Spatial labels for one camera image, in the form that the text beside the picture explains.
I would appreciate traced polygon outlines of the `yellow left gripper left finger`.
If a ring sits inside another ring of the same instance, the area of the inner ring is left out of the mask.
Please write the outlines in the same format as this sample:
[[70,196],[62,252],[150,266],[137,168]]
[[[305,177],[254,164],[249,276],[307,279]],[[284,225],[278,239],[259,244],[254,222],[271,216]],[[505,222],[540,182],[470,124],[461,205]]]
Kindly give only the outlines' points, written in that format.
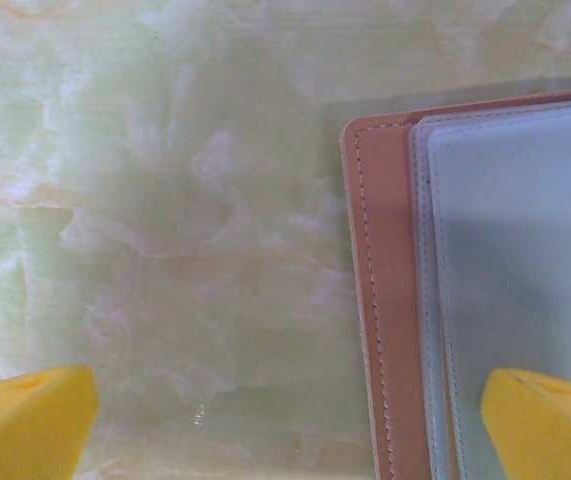
[[86,365],[0,381],[0,479],[72,478],[97,411]]

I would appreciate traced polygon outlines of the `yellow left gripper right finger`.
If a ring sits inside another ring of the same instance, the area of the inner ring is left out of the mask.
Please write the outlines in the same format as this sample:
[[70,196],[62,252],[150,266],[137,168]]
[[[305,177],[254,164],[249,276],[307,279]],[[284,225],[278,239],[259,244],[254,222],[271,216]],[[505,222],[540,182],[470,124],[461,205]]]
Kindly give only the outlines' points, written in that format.
[[509,479],[571,479],[571,382],[537,372],[493,370],[481,417]]

